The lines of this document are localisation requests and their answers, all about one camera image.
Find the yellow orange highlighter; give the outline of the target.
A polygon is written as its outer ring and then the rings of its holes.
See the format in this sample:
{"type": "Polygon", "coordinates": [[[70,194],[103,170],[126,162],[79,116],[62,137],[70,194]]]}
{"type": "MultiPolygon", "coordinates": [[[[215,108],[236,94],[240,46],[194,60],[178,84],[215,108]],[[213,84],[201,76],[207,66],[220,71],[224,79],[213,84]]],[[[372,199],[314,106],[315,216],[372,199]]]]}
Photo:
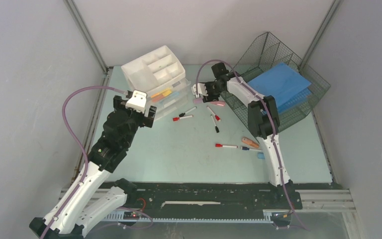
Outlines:
{"type": "Polygon", "coordinates": [[[158,93],[156,93],[156,94],[154,94],[154,95],[152,95],[151,96],[151,98],[153,99],[153,98],[157,98],[157,97],[166,97],[166,96],[168,96],[169,94],[171,94],[172,93],[172,90],[170,89],[170,88],[167,88],[167,89],[164,89],[163,91],[160,91],[160,92],[158,92],[158,93]]]}

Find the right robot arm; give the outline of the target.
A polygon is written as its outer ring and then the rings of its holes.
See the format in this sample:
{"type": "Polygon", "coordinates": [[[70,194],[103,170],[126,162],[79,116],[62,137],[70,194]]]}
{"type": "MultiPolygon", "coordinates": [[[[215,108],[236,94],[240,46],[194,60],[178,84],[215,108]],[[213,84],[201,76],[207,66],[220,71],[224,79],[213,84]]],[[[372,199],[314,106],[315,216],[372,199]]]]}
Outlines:
{"type": "Polygon", "coordinates": [[[244,79],[222,60],[209,60],[203,64],[214,62],[211,67],[215,80],[199,82],[198,71],[194,95],[198,101],[216,102],[222,93],[235,96],[247,109],[247,126],[253,137],[260,143],[269,172],[269,182],[274,187],[283,186],[291,182],[286,170],[279,143],[280,119],[275,98],[264,96],[250,87],[244,79]]]}

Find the pink highlighter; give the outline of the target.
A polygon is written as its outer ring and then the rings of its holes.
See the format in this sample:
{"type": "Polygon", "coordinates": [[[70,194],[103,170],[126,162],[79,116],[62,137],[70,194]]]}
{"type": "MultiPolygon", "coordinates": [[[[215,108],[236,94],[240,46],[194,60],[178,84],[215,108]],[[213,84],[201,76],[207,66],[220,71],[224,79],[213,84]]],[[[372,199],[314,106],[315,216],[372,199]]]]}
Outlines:
{"type": "Polygon", "coordinates": [[[212,105],[216,105],[216,106],[221,106],[221,107],[224,107],[226,105],[226,102],[224,101],[213,101],[213,102],[210,102],[212,105]]]}
{"type": "Polygon", "coordinates": [[[193,99],[193,103],[194,104],[202,104],[203,103],[203,98],[196,98],[196,99],[193,99]]]}

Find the light blue highlighter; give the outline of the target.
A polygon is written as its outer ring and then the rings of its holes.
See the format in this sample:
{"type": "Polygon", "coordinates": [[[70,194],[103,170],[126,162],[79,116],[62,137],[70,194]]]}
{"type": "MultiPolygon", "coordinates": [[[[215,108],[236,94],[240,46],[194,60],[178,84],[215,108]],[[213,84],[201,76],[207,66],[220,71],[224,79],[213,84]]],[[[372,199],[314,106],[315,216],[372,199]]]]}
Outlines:
{"type": "Polygon", "coordinates": [[[164,99],[163,99],[163,103],[167,103],[169,101],[171,101],[172,99],[174,99],[175,97],[177,97],[179,95],[179,92],[173,92],[171,94],[169,94],[168,96],[166,96],[164,99]]]}

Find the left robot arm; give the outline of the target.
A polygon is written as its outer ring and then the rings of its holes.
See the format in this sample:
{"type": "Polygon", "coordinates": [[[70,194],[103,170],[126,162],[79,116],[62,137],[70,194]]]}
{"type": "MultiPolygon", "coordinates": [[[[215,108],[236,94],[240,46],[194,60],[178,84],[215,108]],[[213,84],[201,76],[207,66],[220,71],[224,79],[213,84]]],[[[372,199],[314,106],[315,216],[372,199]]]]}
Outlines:
{"type": "Polygon", "coordinates": [[[121,206],[137,202],[136,185],[121,178],[89,205],[95,191],[127,156],[140,127],[151,128],[157,108],[146,108],[142,97],[113,98],[114,110],[103,124],[101,137],[88,154],[80,174],[58,204],[43,218],[34,218],[30,229],[40,239],[83,239],[106,216],[121,206]]]}

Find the white plastic drawer organizer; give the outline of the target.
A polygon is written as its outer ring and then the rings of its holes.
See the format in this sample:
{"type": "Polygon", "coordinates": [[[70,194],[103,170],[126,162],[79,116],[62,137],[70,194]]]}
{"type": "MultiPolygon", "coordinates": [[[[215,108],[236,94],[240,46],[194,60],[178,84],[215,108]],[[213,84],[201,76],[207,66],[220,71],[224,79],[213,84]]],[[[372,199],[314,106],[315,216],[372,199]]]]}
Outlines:
{"type": "Polygon", "coordinates": [[[131,90],[147,94],[146,108],[157,108],[155,120],[159,120],[188,103],[190,81],[186,71],[173,51],[163,45],[121,66],[131,90]],[[163,99],[153,103],[151,96],[170,88],[179,95],[167,103],[163,99]]]}

